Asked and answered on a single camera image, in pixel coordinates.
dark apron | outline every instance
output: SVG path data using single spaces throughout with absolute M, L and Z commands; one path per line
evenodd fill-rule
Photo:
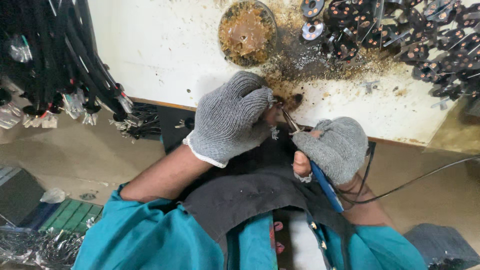
M 333 210 L 315 179 L 305 184 L 295 178 L 295 150 L 287 132 L 280 130 L 278 140 L 269 138 L 226 168 L 211 169 L 182 194 L 182 205 L 220 245 L 225 266 L 228 231 L 258 214 L 292 206 L 340 236 L 344 266 L 351 269 L 348 244 L 354 226 Z

blue soldering iron handle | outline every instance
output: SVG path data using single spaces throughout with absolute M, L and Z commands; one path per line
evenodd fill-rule
M 342 203 L 340 202 L 340 200 L 336 196 L 335 191 L 333 190 L 330 183 L 325 178 L 324 172 L 312 160 L 310 161 L 310 165 L 312 166 L 313 174 L 315 174 L 315 177 L 317 178 L 318 183 L 320 183 L 320 186 L 322 186 L 322 189 L 323 189 L 325 195 L 327 196 L 328 200 L 332 204 L 332 207 L 335 210 L 335 212 L 337 212 L 337 213 L 343 212 Z

black cloth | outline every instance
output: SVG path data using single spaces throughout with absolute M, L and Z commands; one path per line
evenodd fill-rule
M 281 129 L 278 140 L 267 139 L 260 147 L 233 158 L 225 169 L 212 169 L 200 177 L 182 195 L 182 205 L 220 244 L 225 258 L 229 230 L 258 214 L 298 207 L 340 236 L 344 266 L 349 270 L 348 244 L 354 226 L 333 210 L 318 182 L 305 184 L 295 178 L 295 150 L 287 131 Z
M 422 223 L 403 236 L 420 251 L 427 265 L 439 264 L 445 259 L 463 260 L 461 269 L 480 264 L 480 256 L 452 227 Z

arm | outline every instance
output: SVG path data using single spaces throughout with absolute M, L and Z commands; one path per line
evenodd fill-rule
M 126 201 L 149 202 L 175 199 L 198 176 L 213 165 L 199 160 L 187 145 L 181 145 L 139 174 L 120 192 Z
M 365 185 L 357 198 L 362 178 L 357 171 L 364 163 L 367 136 L 353 119 L 342 117 L 337 120 L 320 121 L 309 133 L 302 132 L 293 137 L 300 150 L 307 153 L 315 163 L 332 179 L 336 186 L 349 194 L 350 200 L 364 201 L 375 195 Z M 293 170 L 305 177 L 312 171 L 308 157 L 300 151 L 295 153 Z M 342 214 L 352 224 L 394 227 L 392 220 L 380 202 L 352 205 L 339 197 L 345 208 Z
M 357 193 L 361 186 L 362 178 L 358 173 L 353 176 L 353 179 L 350 183 L 337 185 L 341 190 L 349 190 L 353 194 L 344 194 L 348 199 L 357 201 L 364 201 L 375 197 L 375 194 L 368 187 L 364 185 L 362 193 L 357 198 Z M 340 197 L 340 201 L 343 206 L 351 207 L 352 205 Z M 357 204 L 354 205 L 351 209 L 345 210 L 343 216 L 352 224 L 355 225 L 368 225 L 368 226 L 390 226 L 396 230 L 392 219 L 385 212 L 384 208 L 380 202 L 373 201 L 367 204 Z
M 293 170 L 300 177 L 308 176 L 312 171 L 308 157 L 300 151 L 295 152 Z M 336 186 L 341 190 L 346 190 L 349 191 L 349 193 L 352 193 L 344 195 L 350 200 L 355 200 L 357 198 L 358 190 L 360 189 L 361 181 L 362 178 L 356 173 L 350 182 L 346 184 L 338 184 Z M 373 194 L 371 189 L 365 184 L 357 201 L 364 201 L 374 197 L 375 194 Z M 339 199 L 344 208 L 348 209 L 351 207 L 351 204 L 342 199 L 342 197 L 339 197 Z M 345 210 L 342 215 L 350 223 L 355 225 L 390 226 L 395 229 L 392 219 L 387 215 L 379 201 L 354 205 L 351 209 Z
M 149 202 L 176 199 L 198 176 L 223 168 L 236 155 L 260 145 L 275 118 L 272 90 L 264 79 L 238 72 L 218 89 L 203 96 L 195 115 L 195 129 L 184 145 L 150 166 L 120 192 L 123 200 Z

hand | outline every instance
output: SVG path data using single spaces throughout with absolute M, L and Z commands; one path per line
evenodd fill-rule
M 354 174 L 363 165 L 368 148 L 368 139 L 362 127 L 349 117 L 341 117 L 333 121 L 322 120 L 312 132 L 295 134 L 293 142 L 336 185 L 352 180 Z M 294 170 L 296 166 L 299 170 L 299 165 L 308 164 L 307 171 L 311 171 L 310 164 L 305 161 L 305 158 L 299 152 L 295 153 L 297 162 L 294 162 Z M 306 176 L 306 171 L 299 172 L 296 171 L 298 175 Z
M 228 160 L 260 145 L 270 134 L 261 119 L 272 103 L 263 78 L 236 73 L 198 102 L 195 129 L 183 140 L 200 160 L 224 168 Z

